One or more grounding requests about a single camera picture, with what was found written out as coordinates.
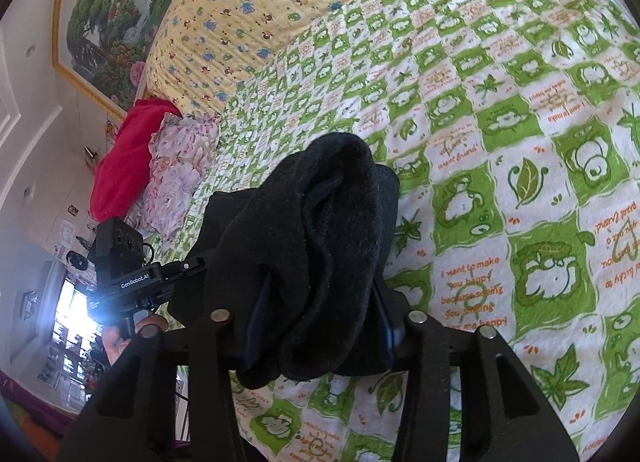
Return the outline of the person's left hand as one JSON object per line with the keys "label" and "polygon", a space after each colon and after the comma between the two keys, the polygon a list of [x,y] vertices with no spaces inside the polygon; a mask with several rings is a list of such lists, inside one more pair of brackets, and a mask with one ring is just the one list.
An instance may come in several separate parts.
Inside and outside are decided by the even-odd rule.
{"label": "person's left hand", "polygon": [[[138,333],[142,328],[151,325],[156,326],[162,332],[166,332],[168,330],[168,322],[164,317],[159,315],[149,315],[136,324],[134,332]],[[122,355],[122,352],[129,345],[130,340],[124,340],[122,338],[122,332],[120,332],[118,326],[104,326],[101,331],[101,338],[106,352],[107,361],[111,366],[113,366],[120,355]]]}

